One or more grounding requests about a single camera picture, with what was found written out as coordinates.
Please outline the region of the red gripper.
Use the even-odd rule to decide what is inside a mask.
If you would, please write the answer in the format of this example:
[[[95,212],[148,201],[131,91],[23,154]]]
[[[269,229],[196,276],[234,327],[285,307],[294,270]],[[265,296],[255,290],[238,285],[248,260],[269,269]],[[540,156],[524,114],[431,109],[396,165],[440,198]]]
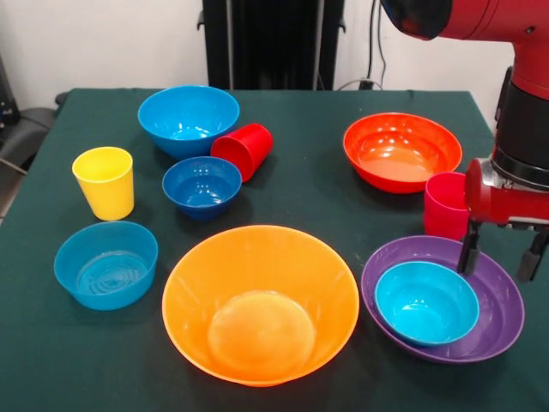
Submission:
[[[480,223],[501,227],[548,228],[548,192],[537,191],[506,179],[492,165],[490,158],[475,158],[465,178],[465,204],[469,217],[462,241],[457,272],[472,275],[480,254]],[[548,246],[548,232],[535,235],[523,253],[516,277],[531,282],[540,267]]]

